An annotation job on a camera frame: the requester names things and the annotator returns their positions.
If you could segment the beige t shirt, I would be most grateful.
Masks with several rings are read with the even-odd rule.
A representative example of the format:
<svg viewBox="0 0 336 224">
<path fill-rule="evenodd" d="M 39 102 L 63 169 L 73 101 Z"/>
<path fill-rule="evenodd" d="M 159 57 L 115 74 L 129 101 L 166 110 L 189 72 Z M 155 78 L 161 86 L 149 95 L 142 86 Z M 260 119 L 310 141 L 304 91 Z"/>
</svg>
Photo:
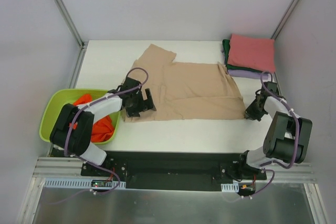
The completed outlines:
<svg viewBox="0 0 336 224">
<path fill-rule="evenodd" d="M 143 88 L 150 89 L 156 110 L 139 117 L 122 111 L 125 122 L 243 119 L 243 97 L 223 64 L 177 62 L 175 57 L 151 44 L 134 61 L 130 77 L 147 79 Z"/>
</svg>

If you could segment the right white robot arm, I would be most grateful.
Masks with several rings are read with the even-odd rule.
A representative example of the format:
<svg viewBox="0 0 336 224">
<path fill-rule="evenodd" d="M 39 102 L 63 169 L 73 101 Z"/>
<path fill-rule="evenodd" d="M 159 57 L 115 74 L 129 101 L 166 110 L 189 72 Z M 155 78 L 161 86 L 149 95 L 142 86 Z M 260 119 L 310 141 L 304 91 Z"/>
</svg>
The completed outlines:
<svg viewBox="0 0 336 224">
<path fill-rule="evenodd" d="M 254 101 L 245 110 L 245 118 L 260 121 L 270 115 L 271 125 L 262 147 L 240 154 L 236 173 L 240 179 L 256 176 L 261 169 L 277 164 L 290 169 L 305 160 L 312 130 L 312 121 L 294 112 L 280 96 L 275 82 L 261 83 Z"/>
</svg>

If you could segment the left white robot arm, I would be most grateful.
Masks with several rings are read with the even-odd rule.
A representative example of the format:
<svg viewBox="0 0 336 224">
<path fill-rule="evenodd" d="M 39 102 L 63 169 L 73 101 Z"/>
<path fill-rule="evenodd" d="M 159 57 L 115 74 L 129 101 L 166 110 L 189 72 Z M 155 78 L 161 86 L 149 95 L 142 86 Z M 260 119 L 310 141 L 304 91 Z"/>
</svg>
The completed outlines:
<svg viewBox="0 0 336 224">
<path fill-rule="evenodd" d="M 103 119 L 125 109 L 129 118 L 139 118 L 140 113 L 156 110 L 150 88 L 142 89 L 144 82 L 126 77 L 116 89 L 105 91 L 97 99 L 80 104 L 66 103 L 49 135 L 50 141 L 64 149 L 65 156 L 73 155 L 92 166 L 99 176 L 113 174 L 107 152 L 93 142 Z"/>
</svg>

